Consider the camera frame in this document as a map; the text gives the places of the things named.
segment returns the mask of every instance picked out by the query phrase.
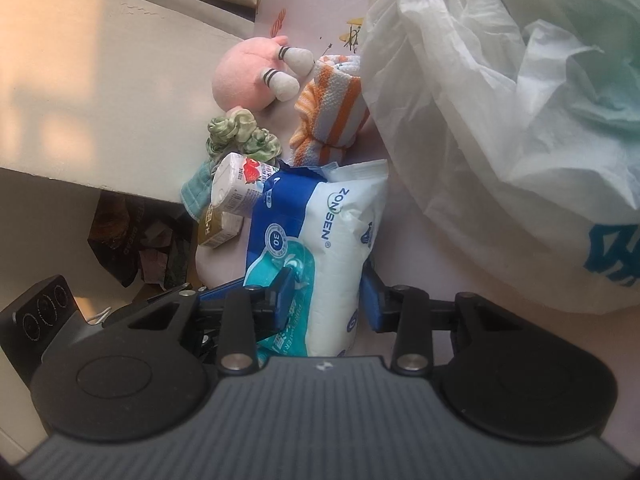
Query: pink plush toy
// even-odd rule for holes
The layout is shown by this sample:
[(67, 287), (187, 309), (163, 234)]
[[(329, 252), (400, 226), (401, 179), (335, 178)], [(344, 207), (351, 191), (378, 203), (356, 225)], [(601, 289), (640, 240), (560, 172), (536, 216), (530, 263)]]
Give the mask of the pink plush toy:
[(300, 90), (298, 80), (286, 72), (285, 64), (299, 77), (311, 72), (314, 57), (304, 48), (287, 46), (286, 36), (250, 38), (232, 47), (220, 60), (213, 75), (213, 98), (225, 112), (242, 107), (259, 112), (274, 99), (288, 101)]

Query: orange striped towel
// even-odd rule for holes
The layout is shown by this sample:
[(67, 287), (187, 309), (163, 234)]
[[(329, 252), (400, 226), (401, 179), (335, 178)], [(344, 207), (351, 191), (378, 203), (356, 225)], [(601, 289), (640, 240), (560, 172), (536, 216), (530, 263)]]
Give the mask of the orange striped towel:
[(369, 111), (360, 89), (360, 56), (322, 56), (296, 102), (302, 122), (291, 137), (292, 166), (340, 162)]

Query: teal cloth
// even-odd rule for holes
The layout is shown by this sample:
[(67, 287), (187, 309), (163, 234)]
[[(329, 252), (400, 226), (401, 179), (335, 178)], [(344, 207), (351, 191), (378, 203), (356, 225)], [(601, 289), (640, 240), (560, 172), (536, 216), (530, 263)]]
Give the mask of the teal cloth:
[(273, 164), (282, 152), (278, 138), (268, 130), (258, 128), (254, 115), (245, 108), (239, 108), (228, 118), (213, 118), (207, 129), (209, 160), (200, 165), (180, 190), (187, 213), (196, 221), (200, 220), (211, 201), (212, 175), (229, 153), (236, 152), (259, 162)]
[(203, 162), (196, 173), (182, 185), (180, 198), (187, 213), (200, 221), (202, 212), (211, 202), (211, 170), (209, 161)]

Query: green scrunchie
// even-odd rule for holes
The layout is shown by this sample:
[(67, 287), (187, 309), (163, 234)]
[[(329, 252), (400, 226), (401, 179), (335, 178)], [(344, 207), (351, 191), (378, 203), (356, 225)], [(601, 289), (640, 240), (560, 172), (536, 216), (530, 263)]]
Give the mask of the green scrunchie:
[(282, 152), (278, 138), (268, 130), (258, 128), (254, 115), (244, 108), (236, 110), (229, 118), (213, 118), (207, 129), (211, 171), (233, 151), (260, 162), (269, 162)]

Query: metal screw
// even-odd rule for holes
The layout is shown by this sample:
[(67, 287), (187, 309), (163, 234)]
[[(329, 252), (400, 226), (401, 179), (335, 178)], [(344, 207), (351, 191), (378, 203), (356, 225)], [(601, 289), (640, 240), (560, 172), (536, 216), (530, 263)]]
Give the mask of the metal screw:
[(404, 354), (396, 362), (402, 370), (407, 370), (408, 372), (417, 372), (429, 365), (429, 360), (420, 354)]
[(254, 362), (247, 354), (228, 354), (220, 359), (220, 364), (227, 370), (244, 370)]

